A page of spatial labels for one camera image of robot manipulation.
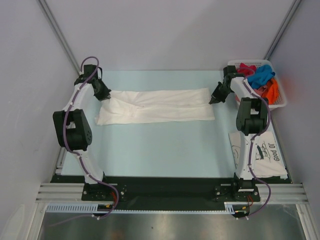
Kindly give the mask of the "white robot print t-shirt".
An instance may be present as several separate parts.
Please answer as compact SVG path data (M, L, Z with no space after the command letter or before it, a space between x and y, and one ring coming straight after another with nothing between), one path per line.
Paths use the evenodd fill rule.
M187 90L118 91L103 100L95 123L150 124L215 120L208 88Z

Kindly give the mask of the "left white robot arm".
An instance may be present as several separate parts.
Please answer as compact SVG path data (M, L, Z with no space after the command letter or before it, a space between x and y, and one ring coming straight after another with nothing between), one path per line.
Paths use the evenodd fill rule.
M85 183L96 184L93 194L105 200L110 196L111 188L102 182L104 172L90 149L93 132L85 115L92 99L102 102L111 98L111 90L103 82L102 74L103 69L98 65L83 65L70 100L62 110L55 111L52 118L59 145L78 161Z

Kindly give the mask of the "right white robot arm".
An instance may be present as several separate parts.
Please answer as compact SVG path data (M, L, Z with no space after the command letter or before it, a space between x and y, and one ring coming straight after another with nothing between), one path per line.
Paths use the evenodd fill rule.
M223 80L211 94L209 104L224 103L229 94L234 93L240 100L236 115L236 129L240 134L240 154L235 171L239 182L253 182L257 145L260 135L270 125L271 111L268 100L259 96L248 82L248 78L237 71L234 65L223 69Z

